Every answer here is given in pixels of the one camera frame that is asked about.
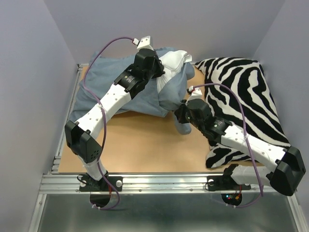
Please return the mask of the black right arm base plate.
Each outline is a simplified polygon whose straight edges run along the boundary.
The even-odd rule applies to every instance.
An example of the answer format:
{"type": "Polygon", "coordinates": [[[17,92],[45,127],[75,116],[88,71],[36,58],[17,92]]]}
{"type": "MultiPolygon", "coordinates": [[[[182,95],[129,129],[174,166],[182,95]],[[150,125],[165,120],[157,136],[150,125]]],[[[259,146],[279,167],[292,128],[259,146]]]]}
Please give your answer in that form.
{"type": "Polygon", "coordinates": [[[207,176],[204,189],[207,191],[250,190],[251,185],[237,184],[230,176],[227,175],[212,175],[207,176]]]}

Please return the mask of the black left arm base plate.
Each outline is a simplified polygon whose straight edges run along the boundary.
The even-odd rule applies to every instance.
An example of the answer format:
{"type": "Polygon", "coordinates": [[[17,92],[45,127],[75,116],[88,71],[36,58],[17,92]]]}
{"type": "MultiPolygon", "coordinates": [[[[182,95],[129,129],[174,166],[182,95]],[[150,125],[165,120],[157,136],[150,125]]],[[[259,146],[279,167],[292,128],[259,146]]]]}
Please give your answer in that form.
{"type": "MultiPolygon", "coordinates": [[[[80,192],[107,192],[114,191],[102,178],[100,181],[96,181],[91,178],[88,174],[80,174],[77,176],[77,180],[80,182],[80,192]]],[[[122,191],[123,177],[122,176],[107,176],[107,180],[111,183],[114,188],[120,192],[122,191]]]]}

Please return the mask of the blue-grey pillowcase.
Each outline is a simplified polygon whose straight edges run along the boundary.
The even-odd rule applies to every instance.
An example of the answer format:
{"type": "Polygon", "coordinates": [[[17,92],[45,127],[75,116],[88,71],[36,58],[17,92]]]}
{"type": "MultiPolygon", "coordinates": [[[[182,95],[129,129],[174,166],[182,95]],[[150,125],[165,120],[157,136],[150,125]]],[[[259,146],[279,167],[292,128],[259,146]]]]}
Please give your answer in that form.
{"type": "MultiPolygon", "coordinates": [[[[169,51],[177,50],[169,47],[155,50],[159,59],[169,51]]],[[[95,98],[101,99],[107,93],[114,80],[133,63],[135,55],[125,58],[104,58],[95,53],[90,61],[91,67],[85,76],[86,80],[79,83],[69,120],[75,122],[88,113],[97,103],[95,98]]],[[[169,112],[178,109],[186,95],[187,81],[194,76],[195,70],[191,62],[187,62],[181,72],[169,80],[159,93],[157,92],[157,78],[153,78],[145,89],[119,109],[118,113],[134,111],[165,117],[169,112]]]]}

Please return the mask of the white pillow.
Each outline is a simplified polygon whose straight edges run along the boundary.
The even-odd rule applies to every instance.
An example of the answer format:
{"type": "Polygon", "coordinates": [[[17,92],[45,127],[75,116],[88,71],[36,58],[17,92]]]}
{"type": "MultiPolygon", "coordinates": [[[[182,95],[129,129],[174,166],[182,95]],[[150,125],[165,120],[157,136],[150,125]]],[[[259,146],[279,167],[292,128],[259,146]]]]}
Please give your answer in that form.
{"type": "Polygon", "coordinates": [[[181,72],[185,63],[192,61],[192,56],[184,50],[169,51],[160,57],[160,61],[164,66],[165,73],[161,77],[157,78],[156,84],[158,93],[163,89],[169,80],[181,72]]]}

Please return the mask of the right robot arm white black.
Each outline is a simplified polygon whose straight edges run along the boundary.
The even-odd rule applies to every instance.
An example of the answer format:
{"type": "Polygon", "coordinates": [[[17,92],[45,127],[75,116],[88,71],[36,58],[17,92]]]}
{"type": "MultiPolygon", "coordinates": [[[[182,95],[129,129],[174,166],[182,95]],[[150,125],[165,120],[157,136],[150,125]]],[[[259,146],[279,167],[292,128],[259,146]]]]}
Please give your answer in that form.
{"type": "Polygon", "coordinates": [[[285,149],[244,134],[230,121],[213,116],[208,104],[201,99],[184,100],[175,116],[179,123],[192,124],[210,142],[252,155],[253,160],[262,164],[260,167],[231,164],[222,175],[208,182],[209,191],[260,184],[270,186],[282,195],[292,196],[306,173],[301,153],[296,147],[285,149]]]}

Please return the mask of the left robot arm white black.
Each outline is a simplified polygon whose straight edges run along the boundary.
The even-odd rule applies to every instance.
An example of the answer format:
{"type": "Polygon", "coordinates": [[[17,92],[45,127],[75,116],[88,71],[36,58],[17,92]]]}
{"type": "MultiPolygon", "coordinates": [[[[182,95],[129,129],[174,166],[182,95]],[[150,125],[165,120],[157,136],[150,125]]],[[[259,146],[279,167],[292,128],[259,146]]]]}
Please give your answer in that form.
{"type": "Polygon", "coordinates": [[[140,49],[130,64],[113,82],[107,93],[83,117],[65,125],[67,146],[78,156],[91,177],[96,190],[107,186],[106,169],[100,161],[104,145],[96,138],[106,131],[107,122],[125,104],[143,91],[148,82],[164,74],[164,66],[157,53],[150,48],[140,49]]]}

